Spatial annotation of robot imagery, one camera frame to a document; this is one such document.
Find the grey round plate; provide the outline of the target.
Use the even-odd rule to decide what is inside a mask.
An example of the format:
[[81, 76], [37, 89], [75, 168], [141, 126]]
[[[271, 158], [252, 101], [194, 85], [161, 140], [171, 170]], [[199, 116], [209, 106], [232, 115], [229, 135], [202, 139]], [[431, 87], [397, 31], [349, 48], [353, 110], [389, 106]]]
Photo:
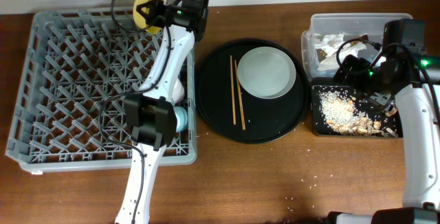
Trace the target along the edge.
[[293, 60], [281, 49], [257, 47], [242, 56], [237, 73], [239, 83], [250, 95], [275, 99], [294, 86], [297, 71]]

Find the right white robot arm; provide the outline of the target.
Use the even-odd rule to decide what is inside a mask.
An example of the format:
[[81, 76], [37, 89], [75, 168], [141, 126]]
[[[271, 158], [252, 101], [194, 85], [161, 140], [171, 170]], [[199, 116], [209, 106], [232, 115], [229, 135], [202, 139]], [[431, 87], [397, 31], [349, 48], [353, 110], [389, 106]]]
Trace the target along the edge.
[[426, 53], [424, 31], [423, 21], [389, 21], [382, 44], [374, 45], [384, 62], [354, 56], [338, 61], [334, 82], [394, 97], [403, 130], [406, 185], [400, 208], [371, 216], [331, 212], [326, 223], [439, 222], [439, 57]]

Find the food scraps and rice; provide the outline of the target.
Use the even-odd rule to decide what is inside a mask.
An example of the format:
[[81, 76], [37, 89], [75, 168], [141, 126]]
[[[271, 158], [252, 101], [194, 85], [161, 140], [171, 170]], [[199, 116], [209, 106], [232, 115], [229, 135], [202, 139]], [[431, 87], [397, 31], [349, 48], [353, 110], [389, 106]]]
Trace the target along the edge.
[[339, 93], [320, 92], [319, 116], [330, 134], [348, 136], [399, 137], [396, 121], [386, 113], [367, 113], [362, 111], [359, 101], [347, 91]]

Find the light blue plastic cup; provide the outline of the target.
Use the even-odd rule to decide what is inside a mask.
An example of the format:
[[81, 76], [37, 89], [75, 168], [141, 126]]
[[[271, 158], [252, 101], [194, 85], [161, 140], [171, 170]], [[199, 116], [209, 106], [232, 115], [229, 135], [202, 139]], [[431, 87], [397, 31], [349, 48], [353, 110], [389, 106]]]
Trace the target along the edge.
[[177, 120], [176, 132], [180, 133], [188, 128], [188, 112], [183, 107], [174, 107], [175, 117]]

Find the pink plastic cup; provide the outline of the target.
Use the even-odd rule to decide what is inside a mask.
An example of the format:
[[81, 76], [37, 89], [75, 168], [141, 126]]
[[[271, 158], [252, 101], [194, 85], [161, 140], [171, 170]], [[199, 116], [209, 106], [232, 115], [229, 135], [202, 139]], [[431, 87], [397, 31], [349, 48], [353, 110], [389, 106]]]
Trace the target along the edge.
[[174, 87], [173, 87], [173, 92], [172, 92], [172, 101], [174, 105], [177, 105], [178, 103], [180, 103], [185, 96], [185, 89], [184, 86], [182, 84], [182, 82], [177, 79], [175, 81]]

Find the wooden chopstick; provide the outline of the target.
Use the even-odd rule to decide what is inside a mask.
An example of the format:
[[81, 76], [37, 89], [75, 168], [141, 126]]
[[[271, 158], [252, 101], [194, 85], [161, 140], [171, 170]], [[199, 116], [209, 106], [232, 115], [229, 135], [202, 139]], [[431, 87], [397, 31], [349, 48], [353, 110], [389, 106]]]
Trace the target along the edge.
[[238, 91], [238, 95], [239, 95], [238, 98], [239, 98], [239, 108], [240, 108], [240, 116], [241, 116], [241, 126], [242, 126], [242, 130], [245, 131], [246, 125], [245, 125], [242, 93], [241, 93], [241, 86], [240, 86], [239, 77], [238, 77], [238, 65], [235, 60], [234, 60], [234, 71], [235, 71], [235, 76], [236, 76], [237, 91]]
[[230, 87], [231, 87], [231, 101], [232, 101], [232, 123], [237, 124], [236, 109], [235, 109], [235, 98], [234, 98], [234, 70], [232, 55], [230, 55]]

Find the white paper napkin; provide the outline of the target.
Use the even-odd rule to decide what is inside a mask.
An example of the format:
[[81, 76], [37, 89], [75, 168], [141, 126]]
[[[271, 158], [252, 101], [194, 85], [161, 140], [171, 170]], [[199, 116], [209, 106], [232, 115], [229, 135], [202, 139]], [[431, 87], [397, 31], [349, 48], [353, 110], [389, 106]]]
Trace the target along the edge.
[[[336, 60], [336, 52], [344, 42], [344, 34], [328, 34], [322, 39], [315, 39], [315, 49], [322, 58], [319, 62], [318, 71], [328, 71], [337, 69], [339, 64]], [[355, 41], [346, 44], [340, 51], [340, 62], [348, 55], [358, 56], [359, 51], [366, 49], [362, 42]]]

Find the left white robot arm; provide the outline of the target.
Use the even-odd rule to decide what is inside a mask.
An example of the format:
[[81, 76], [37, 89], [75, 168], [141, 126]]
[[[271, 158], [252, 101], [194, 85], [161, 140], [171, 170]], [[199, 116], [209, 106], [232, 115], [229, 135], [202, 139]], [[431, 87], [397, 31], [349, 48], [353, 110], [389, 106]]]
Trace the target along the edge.
[[209, 0], [135, 0], [136, 32], [164, 31], [159, 52], [140, 88], [118, 94], [130, 129], [133, 155], [124, 200], [116, 223], [148, 223], [153, 185], [160, 160], [189, 115], [177, 108], [177, 84], [184, 61], [203, 38]]

